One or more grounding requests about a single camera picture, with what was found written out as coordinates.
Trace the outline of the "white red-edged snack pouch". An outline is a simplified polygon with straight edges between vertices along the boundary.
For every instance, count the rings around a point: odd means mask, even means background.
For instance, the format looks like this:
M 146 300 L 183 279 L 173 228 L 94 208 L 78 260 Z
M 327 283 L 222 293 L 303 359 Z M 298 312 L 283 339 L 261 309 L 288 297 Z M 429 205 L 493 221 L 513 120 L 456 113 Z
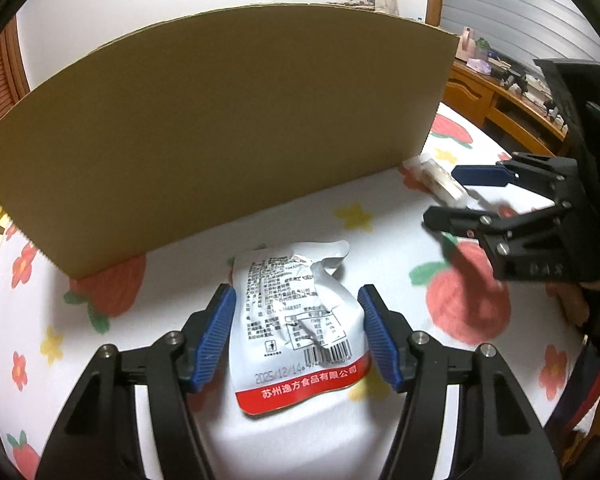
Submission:
M 364 312 L 335 275 L 349 252 L 349 243 L 337 240 L 235 258 L 228 366 L 247 415 L 290 408 L 367 374 Z

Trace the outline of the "brown cardboard box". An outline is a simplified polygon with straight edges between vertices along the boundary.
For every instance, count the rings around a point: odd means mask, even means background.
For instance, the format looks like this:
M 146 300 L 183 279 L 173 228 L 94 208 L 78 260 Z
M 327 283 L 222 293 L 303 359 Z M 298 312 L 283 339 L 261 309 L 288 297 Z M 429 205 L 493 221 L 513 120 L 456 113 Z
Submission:
M 317 4 L 151 25 L 0 120 L 0 204 L 84 278 L 417 155 L 457 44 L 434 26 Z

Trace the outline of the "small clear wrapped snack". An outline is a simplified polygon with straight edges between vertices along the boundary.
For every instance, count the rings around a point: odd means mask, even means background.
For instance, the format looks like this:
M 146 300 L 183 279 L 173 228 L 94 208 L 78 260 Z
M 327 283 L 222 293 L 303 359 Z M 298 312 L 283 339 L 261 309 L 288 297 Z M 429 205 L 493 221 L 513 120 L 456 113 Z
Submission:
M 466 190 L 432 158 L 414 157 L 404 162 L 399 171 L 407 188 L 428 193 L 443 206 L 464 208 L 468 204 Z

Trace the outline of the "wooden sideboard cabinet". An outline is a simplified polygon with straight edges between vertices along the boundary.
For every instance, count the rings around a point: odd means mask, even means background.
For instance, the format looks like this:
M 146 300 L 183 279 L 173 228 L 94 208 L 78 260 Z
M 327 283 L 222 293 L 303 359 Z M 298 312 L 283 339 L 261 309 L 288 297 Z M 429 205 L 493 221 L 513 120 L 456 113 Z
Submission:
M 442 102 L 506 150 L 538 155 L 561 155 L 564 151 L 566 134 L 545 117 L 542 108 L 460 61 L 452 65 Z

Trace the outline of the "pink bottle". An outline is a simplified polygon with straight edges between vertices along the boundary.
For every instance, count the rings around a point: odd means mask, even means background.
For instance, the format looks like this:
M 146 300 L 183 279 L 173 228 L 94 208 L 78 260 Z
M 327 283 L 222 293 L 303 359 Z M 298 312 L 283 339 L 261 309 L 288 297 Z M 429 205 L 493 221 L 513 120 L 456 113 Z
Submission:
M 476 57 L 476 40 L 474 32 L 470 27 L 465 27 L 458 36 L 458 45 L 455 57 L 463 62 L 467 62 L 470 58 Z

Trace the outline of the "white fruit print blanket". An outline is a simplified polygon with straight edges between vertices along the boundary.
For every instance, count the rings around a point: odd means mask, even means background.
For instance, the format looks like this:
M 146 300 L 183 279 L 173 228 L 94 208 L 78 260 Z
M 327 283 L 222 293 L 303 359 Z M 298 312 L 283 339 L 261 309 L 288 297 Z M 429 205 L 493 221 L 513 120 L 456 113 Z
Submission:
M 0 479 L 557 479 L 568 207 L 440 106 L 416 154 L 0 123 Z

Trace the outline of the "grey window blind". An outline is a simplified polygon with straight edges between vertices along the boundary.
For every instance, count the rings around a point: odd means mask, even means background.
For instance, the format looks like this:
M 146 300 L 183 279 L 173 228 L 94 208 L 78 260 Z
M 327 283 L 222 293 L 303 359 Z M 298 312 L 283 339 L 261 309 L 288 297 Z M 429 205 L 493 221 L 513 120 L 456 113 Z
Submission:
M 600 63 L 600 36 L 571 0 L 442 0 L 440 27 L 469 28 L 530 68 L 536 58 Z

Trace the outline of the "wooden louvered wardrobe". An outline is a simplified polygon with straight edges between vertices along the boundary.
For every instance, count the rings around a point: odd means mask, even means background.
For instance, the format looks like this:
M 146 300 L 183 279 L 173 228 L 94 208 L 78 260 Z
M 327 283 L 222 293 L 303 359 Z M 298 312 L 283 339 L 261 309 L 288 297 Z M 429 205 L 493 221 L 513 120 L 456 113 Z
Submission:
M 29 92 L 17 18 L 12 18 L 0 33 L 0 120 Z

